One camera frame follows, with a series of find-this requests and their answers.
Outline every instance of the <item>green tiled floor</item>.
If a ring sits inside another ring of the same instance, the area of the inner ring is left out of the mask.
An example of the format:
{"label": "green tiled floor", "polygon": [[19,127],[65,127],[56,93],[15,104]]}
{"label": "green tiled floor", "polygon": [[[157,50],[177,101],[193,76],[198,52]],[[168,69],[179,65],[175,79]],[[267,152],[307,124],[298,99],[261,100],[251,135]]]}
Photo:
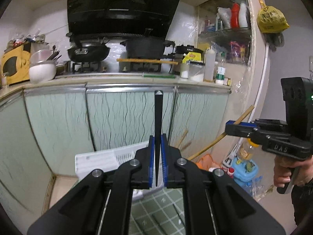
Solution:
{"label": "green tiled floor", "polygon": [[129,235],[184,235],[184,222],[182,191],[163,188],[132,204]]}

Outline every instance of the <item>screw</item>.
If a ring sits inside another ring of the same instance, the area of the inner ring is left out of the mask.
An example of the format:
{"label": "screw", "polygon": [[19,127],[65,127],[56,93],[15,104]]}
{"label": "screw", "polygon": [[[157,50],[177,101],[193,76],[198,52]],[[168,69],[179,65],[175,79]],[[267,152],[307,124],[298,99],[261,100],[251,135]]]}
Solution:
{"label": "screw", "polygon": [[217,175],[218,177],[221,177],[224,175],[224,171],[222,169],[215,169],[214,174]]}
{"label": "screw", "polygon": [[140,164],[140,162],[139,162],[139,160],[137,160],[137,159],[132,159],[132,160],[129,161],[129,164],[130,164],[131,166],[136,167],[136,166],[138,166],[138,165]]}
{"label": "screw", "polygon": [[177,159],[177,163],[179,165],[183,166],[187,163],[187,160],[185,158],[179,158],[179,159]]}
{"label": "screw", "polygon": [[94,169],[91,174],[92,174],[95,178],[97,178],[97,177],[101,176],[102,170],[100,170],[100,169]]}

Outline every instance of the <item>black pot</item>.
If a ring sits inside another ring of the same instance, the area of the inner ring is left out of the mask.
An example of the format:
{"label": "black pot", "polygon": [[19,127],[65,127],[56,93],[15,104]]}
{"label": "black pot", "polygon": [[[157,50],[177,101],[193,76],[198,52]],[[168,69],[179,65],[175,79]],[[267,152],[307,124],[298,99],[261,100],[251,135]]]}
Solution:
{"label": "black pot", "polygon": [[74,62],[100,62],[109,52],[110,48],[97,42],[82,42],[82,48],[75,45],[67,50],[68,57]]}
{"label": "black pot", "polygon": [[121,45],[126,46],[128,58],[161,59],[165,47],[171,45],[174,47],[175,42],[150,37],[139,37],[125,40],[121,42]]}

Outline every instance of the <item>yellow plastic bag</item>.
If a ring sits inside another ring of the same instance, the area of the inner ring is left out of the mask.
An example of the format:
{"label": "yellow plastic bag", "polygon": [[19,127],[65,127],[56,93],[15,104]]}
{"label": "yellow plastic bag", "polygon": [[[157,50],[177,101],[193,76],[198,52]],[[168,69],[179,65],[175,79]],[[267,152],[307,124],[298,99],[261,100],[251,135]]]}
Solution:
{"label": "yellow plastic bag", "polygon": [[259,0],[262,9],[260,10],[256,22],[262,33],[280,33],[289,28],[284,14],[273,6],[266,6]]}

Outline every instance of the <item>white pipe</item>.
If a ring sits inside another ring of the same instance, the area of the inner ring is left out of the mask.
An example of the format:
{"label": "white pipe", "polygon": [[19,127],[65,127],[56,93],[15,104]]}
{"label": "white pipe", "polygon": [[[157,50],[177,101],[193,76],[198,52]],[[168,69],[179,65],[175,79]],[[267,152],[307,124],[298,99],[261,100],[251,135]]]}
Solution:
{"label": "white pipe", "polygon": [[263,84],[264,84],[264,79],[265,79],[265,72],[266,72],[266,69],[267,69],[267,58],[269,56],[269,44],[266,43],[266,47],[265,47],[265,59],[264,59],[264,65],[263,65],[263,71],[262,71],[262,77],[261,77],[261,82],[260,82],[260,87],[259,87],[259,90],[258,90],[258,94],[256,96],[256,99],[255,99],[255,104],[254,104],[254,109],[253,111],[251,112],[250,116],[249,116],[249,119],[248,119],[248,122],[251,122],[253,116],[254,116],[254,113],[255,113],[255,110],[256,110],[256,107],[259,103],[259,99],[260,99],[260,96],[261,96],[261,92],[262,92],[262,88],[263,88]]}
{"label": "white pipe", "polygon": [[[262,88],[263,88],[263,84],[264,84],[264,79],[265,79],[265,72],[266,72],[266,69],[267,69],[267,60],[268,60],[268,56],[269,56],[269,44],[266,43],[266,47],[265,47],[265,58],[264,58],[264,65],[263,65],[263,71],[262,71],[262,77],[261,77],[261,82],[260,82],[260,86],[259,86],[259,90],[258,90],[258,94],[256,96],[256,99],[255,99],[255,104],[254,104],[254,109],[253,111],[251,112],[250,116],[249,116],[249,119],[248,119],[248,122],[251,122],[253,116],[254,116],[254,113],[255,113],[255,109],[259,103],[259,99],[260,99],[260,96],[261,96],[261,92],[262,92]],[[242,141],[243,141],[244,138],[240,138],[239,141],[238,141],[238,146],[240,146],[242,144]],[[228,156],[224,159],[223,161],[223,164],[224,163],[229,163],[230,162],[230,165],[236,155],[236,152],[233,152],[231,151]]]}

